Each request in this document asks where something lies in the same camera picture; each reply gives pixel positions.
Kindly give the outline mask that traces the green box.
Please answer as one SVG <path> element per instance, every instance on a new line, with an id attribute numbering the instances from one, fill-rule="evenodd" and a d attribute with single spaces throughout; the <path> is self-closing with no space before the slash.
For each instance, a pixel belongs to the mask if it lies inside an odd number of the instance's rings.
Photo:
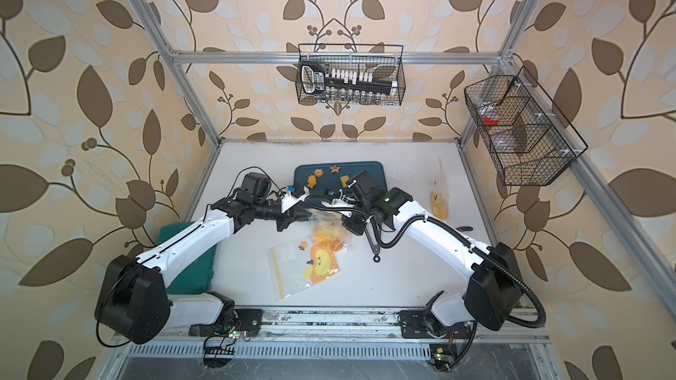
<path id="1" fill-rule="evenodd" d="M 174 223 L 159 230 L 156 243 L 164 244 L 188 228 L 191 223 Z M 168 295 L 199 295 L 211 290 L 217 246 L 213 246 L 186 267 L 167 287 Z"/>

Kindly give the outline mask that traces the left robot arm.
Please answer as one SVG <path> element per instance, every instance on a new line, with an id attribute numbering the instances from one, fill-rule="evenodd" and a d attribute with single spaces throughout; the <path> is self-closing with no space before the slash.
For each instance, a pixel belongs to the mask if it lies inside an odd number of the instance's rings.
<path id="1" fill-rule="evenodd" d="M 299 208 L 307 186 L 270 197 L 271 180 L 249 173 L 239 188 L 208 205 L 204 215 L 165 243 L 136 257 L 121 255 L 107 266 L 94 317 L 127 340 L 141 345 L 161 332 L 191 325 L 214 325 L 223 318 L 227 297 L 213 293 L 171 295 L 167 289 L 195 260 L 255 220 L 273 221 L 278 230 L 305 219 Z"/>

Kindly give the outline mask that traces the black tongs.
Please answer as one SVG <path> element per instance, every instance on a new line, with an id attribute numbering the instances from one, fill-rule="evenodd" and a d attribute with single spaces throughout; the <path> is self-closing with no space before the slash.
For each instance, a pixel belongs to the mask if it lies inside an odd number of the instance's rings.
<path id="1" fill-rule="evenodd" d="M 369 241 L 371 252 L 373 253 L 373 261 L 375 263 L 380 263 L 380 252 L 381 252 L 380 230 L 379 229 L 367 230 L 365 234 Z"/>

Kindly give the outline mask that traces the teal tray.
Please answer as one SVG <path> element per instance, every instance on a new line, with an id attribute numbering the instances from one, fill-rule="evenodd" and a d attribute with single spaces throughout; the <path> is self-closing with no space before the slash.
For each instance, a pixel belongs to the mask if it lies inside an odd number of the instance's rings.
<path id="1" fill-rule="evenodd" d="M 387 189 L 384 167 L 376 161 L 300 165 L 294 171 L 293 184 L 307 186 L 314 195 L 328 195 L 345 189 L 362 171 L 368 172 L 379 186 Z"/>

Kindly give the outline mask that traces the clear zip bag yellow strip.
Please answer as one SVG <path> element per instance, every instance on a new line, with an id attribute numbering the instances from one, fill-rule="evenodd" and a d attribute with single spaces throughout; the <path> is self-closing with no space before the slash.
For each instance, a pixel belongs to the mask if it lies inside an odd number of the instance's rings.
<path id="1" fill-rule="evenodd" d="M 313 288 L 340 273 L 336 252 L 310 237 L 266 251 L 276 301 Z"/>

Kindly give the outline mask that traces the red item in basket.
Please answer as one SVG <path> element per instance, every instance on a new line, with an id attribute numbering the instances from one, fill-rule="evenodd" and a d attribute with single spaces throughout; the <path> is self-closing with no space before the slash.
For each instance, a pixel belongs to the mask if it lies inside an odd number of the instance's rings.
<path id="1" fill-rule="evenodd" d="M 499 114 L 489 113 L 482 116 L 482 124 L 486 127 L 497 126 L 500 123 L 501 117 Z"/>

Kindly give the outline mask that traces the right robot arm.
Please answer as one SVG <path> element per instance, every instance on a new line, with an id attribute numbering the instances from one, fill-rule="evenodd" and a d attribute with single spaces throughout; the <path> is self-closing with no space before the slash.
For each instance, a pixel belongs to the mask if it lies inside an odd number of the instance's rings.
<path id="1" fill-rule="evenodd" d="M 521 297 L 533 297 L 533 292 L 523 281 L 509 246 L 490 246 L 471 239 L 433 216 L 403 190 L 385 190 L 366 171 L 348 181 L 347 188 L 353 202 L 343 212 L 343 224 L 350 232 L 371 232 L 368 238 L 380 251 L 411 237 L 436 253 L 466 282 L 463 290 L 454 294 L 441 291 L 426 304 L 432 327 L 475 322 L 498 331 L 507 321 L 523 327 L 542 325 L 546 317 L 540 307 L 533 322 L 512 316 Z"/>

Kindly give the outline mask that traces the clear duck zip bag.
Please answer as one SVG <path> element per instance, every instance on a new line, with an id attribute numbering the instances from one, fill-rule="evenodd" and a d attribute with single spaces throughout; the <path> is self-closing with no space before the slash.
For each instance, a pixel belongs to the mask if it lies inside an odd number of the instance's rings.
<path id="1" fill-rule="evenodd" d="M 434 180 L 431 190 L 431 209 L 436 218 L 446 221 L 449 218 L 449 188 L 445 177 L 445 168 L 441 159 L 438 159 L 438 176 Z"/>

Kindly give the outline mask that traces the orange duck zip bag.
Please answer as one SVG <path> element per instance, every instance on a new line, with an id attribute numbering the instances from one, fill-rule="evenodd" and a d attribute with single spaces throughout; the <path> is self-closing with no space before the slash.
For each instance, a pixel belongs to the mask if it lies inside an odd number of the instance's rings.
<path id="1" fill-rule="evenodd" d="M 313 242 L 331 252 L 350 248 L 352 234 L 343 226 L 343 216 L 338 212 L 324 212 L 311 209 L 309 222 Z"/>

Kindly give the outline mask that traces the yellow square cookie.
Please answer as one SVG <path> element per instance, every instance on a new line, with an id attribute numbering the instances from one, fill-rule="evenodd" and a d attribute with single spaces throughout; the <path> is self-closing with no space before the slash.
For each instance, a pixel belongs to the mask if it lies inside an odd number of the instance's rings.
<path id="1" fill-rule="evenodd" d="M 344 175 L 340 178 L 343 188 L 347 188 L 350 182 L 350 176 Z"/>

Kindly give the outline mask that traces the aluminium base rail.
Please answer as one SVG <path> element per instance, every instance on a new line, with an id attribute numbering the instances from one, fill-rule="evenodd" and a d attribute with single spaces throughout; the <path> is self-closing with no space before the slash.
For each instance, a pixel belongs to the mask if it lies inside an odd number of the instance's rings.
<path id="1" fill-rule="evenodd" d="M 472 324 L 433 327 L 418 308 L 239 306 L 216 327 L 163 330 L 158 340 L 197 339 L 229 332 L 250 341 L 447 341 L 469 337 Z"/>

